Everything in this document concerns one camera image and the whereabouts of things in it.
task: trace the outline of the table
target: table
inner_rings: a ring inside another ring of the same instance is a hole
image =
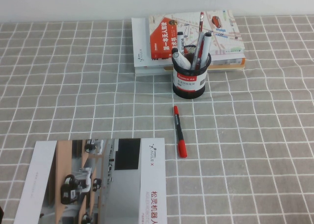
[[[37,140],[164,137],[169,224],[314,221],[314,16],[237,17],[244,71],[184,100],[134,77],[131,22],[0,25],[0,205]],[[177,105],[187,159],[177,156]]]

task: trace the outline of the red marker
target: red marker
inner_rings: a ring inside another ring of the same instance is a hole
[[[176,105],[173,107],[173,111],[175,113],[175,123],[176,123],[177,135],[178,135],[178,141],[179,141],[178,142],[179,155],[181,158],[187,158],[185,142],[184,142],[181,125],[180,125],[179,111]]]

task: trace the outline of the white marker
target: white marker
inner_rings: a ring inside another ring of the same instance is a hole
[[[182,32],[182,31],[178,32],[178,34],[177,34],[178,50],[179,50],[179,52],[181,52],[182,54],[184,53],[183,38],[184,38],[183,32]]]
[[[181,68],[189,70],[191,68],[191,63],[186,59],[185,56],[179,51],[172,54],[173,59]]]
[[[206,32],[204,35],[203,52],[201,56],[201,68],[203,68],[207,64],[210,43],[211,43],[211,33]]]

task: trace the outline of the book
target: book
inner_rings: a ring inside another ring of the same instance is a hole
[[[177,46],[177,32],[184,34],[184,45],[195,45],[201,12],[150,15],[148,17],[151,58],[169,58]],[[203,32],[212,33],[210,54],[244,52],[244,44],[231,10],[204,12]]]
[[[216,71],[235,71],[235,70],[243,70],[245,67],[244,64],[226,64],[226,65],[210,65],[207,69],[208,72],[216,72]],[[172,75],[173,66],[143,66],[137,67],[135,69],[135,76],[151,76],[151,75]]]
[[[14,224],[167,223],[163,138],[36,142]]]
[[[172,66],[171,58],[154,60],[151,58],[149,24],[147,18],[132,18],[132,36],[133,36],[133,58],[135,73],[138,67],[142,70],[149,70],[151,67],[163,68],[163,66]],[[241,59],[244,64],[245,56],[243,53],[215,54],[211,55],[212,66],[216,66],[215,61],[225,60],[225,64],[232,63],[234,59]]]

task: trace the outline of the red book cover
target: red book cover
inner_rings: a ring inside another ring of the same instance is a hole
[[[171,57],[172,48],[177,47],[177,21],[163,17],[152,22],[156,27],[150,35],[152,59]]]

